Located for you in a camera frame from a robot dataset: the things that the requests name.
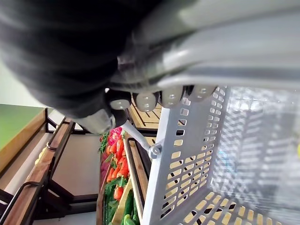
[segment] vegetable display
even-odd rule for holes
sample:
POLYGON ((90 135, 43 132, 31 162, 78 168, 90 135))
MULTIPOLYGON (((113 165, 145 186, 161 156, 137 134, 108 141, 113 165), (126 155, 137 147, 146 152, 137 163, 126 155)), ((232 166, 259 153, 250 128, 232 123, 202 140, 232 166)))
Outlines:
MULTIPOLYGON (((123 196, 124 187, 129 179, 129 169, 126 152, 124 150, 122 128, 117 127, 112 129, 108 134, 103 135, 99 151, 102 155, 105 155, 105 159, 102 163, 111 165, 111 169, 109 170, 106 179, 103 200, 103 225, 111 225, 119 201, 123 196)), ((121 225, 139 224, 140 222, 134 202, 133 191, 130 190, 126 198, 121 225)))

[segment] red vegetable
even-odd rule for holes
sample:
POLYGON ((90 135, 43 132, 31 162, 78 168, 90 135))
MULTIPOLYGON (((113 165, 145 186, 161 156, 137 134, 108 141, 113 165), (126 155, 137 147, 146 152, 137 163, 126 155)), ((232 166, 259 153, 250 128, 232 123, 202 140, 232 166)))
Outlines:
POLYGON ((120 171, 120 165, 117 165, 117 168, 114 170, 114 172, 112 173, 112 180, 117 178, 117 174, 120 171))
POLYGON ((117 177, 124 176, 124 178, 127 178, 128 174, 129 174, 129 170, 128 170, 128 168, 125 168, 118 172, 117 177))
POLYGON ((112 153, 112 154, 117 153, 117 143, 113 144, 113 145, 110 147, 109 152, 112 153))
POLYGON ((124 162, 125 158, 122 157, 119 161, 118 161, 118 164, 122 164, 124 162))
POLYGON ((114 198, 115 200, 120 201, 120 199, 121 199, 121 197, 122 197, 122 195, 123 195, 123 191, 124 191, 123 187, 117 186, 116 189, 114 190, 113 198, 114 198))
POLYGON ((124 169, 127 169, 127 170, 128 170, 128 162, 127 162, 127 159, 124 160, 124 162, 122 163, 122 166, 121 166, 121 170, 124 170, 124 169))
POLYGON ((121 135, 122 128, 116 127, 109 132, 108 144, 113 145, 117 142, 119 136, 121 135))
POLYGON ((116 158, 119 161, 122 158, 122 152, 124 150, 124 143, 123 140, 120 139, 117 141, 117 154, 116 154, 116 158))
POLYGON ((108 145, 108 146, 106 147, 106 153, 107 153, 108 156, 110 155, 110 152, 109 152, 110 148, 111 148, 110 145, 108 145))
POLYGON ((107 176, 107 180, 106 180, 107 183, 109 183, 109 182, 112 181, 112 174, 113 174, 113 172, 114 172, 114 169, 111 168, 111 170, 109 171, 109 174, 107 176))
POLYGON ((123 157, 126 157, 125 149, 122 151, 122 156, 123 156, 123 157))

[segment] green wall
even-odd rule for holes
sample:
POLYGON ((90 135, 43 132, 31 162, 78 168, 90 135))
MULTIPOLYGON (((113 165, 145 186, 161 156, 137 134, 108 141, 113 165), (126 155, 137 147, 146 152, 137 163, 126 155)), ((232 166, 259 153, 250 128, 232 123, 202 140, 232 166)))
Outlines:
POLYGON ((42 110, 39 107, 0 104, 0 149, 42 110))

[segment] black sleeve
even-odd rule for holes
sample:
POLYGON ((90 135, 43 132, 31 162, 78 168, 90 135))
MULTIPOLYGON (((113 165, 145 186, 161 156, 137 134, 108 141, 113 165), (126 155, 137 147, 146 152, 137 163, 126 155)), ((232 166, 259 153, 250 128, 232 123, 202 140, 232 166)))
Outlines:
POLYGON ((86 117, 105 108, 126 36, 158 1, 2 0, 2 58, 37 100, 86 117))

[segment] carrot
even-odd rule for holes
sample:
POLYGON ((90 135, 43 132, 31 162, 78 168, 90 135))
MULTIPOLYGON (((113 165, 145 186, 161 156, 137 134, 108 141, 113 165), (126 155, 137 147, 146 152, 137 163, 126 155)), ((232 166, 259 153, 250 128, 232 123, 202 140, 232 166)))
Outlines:
POLYGON ((111 170, 109 171, 109 174, 107 176, 107 180, 106 180, 107 183, 109 183, 109 182, 112 181, 112 174, 113 174, 113 172, 114 172, 114 169, 111 168, 111 170))
POLYGON ((120 171, 120 165, 117 165, 117 168, 114 170, 114 172, 112 173, 112 180, 117 178, 117 174, 120 171))
POLYGON ((111 146, 110 145, 108 145, 107 147, 106 147, 106 153, 107 153, 107 155, 109 156, 109 149, 111 148, 111 146))
POLYGON ((123 150, 124 150, 124 143, 123 140, 121 139, 117 141, 117 154, 116 154, 117 160, 120 160, 122 158, 123 150))
POLYGON ((121 166, 121 170, 124 170, 124 169, 127 169, 127 170, 128 170, 128 162, 127 162, 127 159, 124 160, 124 162, 122 163, 122 166, 121 166))
POLYGON ((122 156, 126 156, 126 152, 125 152, 125 149, 122 151, 122 156))
POLYGON ((129 170, 128 170, 128 168, 125 168, 118 172, 117 177, 124 176, 124 178, 127 178, 128 174, 129 174, 129 170))
POLYGON ((118 164, 122 164, 124 162, 126 158, 122 157, 119 161, 118 161, 118 164))
POLYGON ((117 152, 117 143, 113 144, 110 149, 109 152, 112 154, 115 154, 117 152))

